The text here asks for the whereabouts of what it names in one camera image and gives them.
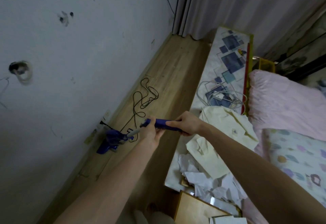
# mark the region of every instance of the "bedsheet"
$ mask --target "bedsheet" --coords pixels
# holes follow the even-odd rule
[[[326,140],[326,98],[319,90],[262,70],[254,70],[249,77],[249,120],[259,140],[257,154],[269,160],[264,128],[287,129]],[[250,199],[244,201],[242,211],[253,223],[267,223]]]

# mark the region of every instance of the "white cloth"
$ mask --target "white cloth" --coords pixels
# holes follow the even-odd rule
[[[258,144],[257,136],[248,118],[226,107],[205,107],[200,119],[218,128],[227,136],[250,150]],[[213,146],[203,137],[195,135],[186,144],[187,150],[204,170],[213,178],[220,178],[230,170]]]

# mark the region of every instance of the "curtain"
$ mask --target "curtain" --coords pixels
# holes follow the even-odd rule
[[[294,31],[310,17],[324,1],[178,0],[173,34],[183,37],[190,34],[198,40],[224,25],[254,34],[254,53],[263,57],[289,30]]]

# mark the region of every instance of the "handheld vacuum cleaner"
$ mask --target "handheld vacuum cleaner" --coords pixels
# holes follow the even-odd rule
[[[182,131],[179,128],[174,128],[171,126],[167,126],[165,122],[170,121],[170,120],[165,120],[165,119],[156,119],[155,122],[155,128],[159,129],[167,129],[167,130],[173,130],[173,131]],[[140,125],[140,127],[146,127],[151,120],[148,118],[145,120],[144,123]],[[117,131],[115,129],[110,129],[106,132],[106,138],[100,145],[100,147],[97,150],[97,153],[99,154],[105,154],[108,150],[112,150],[114,152],[117,151],[117,148],[119,145],[123,145],[126,141],[129,139],[134,139],[134,135],[138,134],[140,131],[139,129],[128,129],[127,134],[122,134],[120,131]]]

